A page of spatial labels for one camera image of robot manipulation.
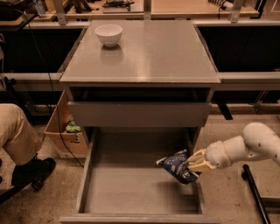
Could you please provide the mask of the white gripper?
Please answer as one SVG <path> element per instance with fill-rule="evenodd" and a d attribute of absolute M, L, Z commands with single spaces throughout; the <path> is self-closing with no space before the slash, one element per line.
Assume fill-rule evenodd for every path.
<path fill-rule="evenodd" d="M 193 172 L 210 172 L 211 170 L 225 169 L 232 165 L 222 141 L 211 143 L 206 150 L 200 149 L 193 153 L 188 159 L 188 169 Z"/>

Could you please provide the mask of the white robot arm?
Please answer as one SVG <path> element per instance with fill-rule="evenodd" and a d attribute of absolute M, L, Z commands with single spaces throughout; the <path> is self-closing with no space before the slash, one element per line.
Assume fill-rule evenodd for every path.
<path fill-rule="evenodd" d="M 261 122 L 247 124 L 241 136 L 211 143 L 187 159 L 193 172 L 226 169 L 241 161 L 272 159 L 280 165 L 280 137 Z"/>

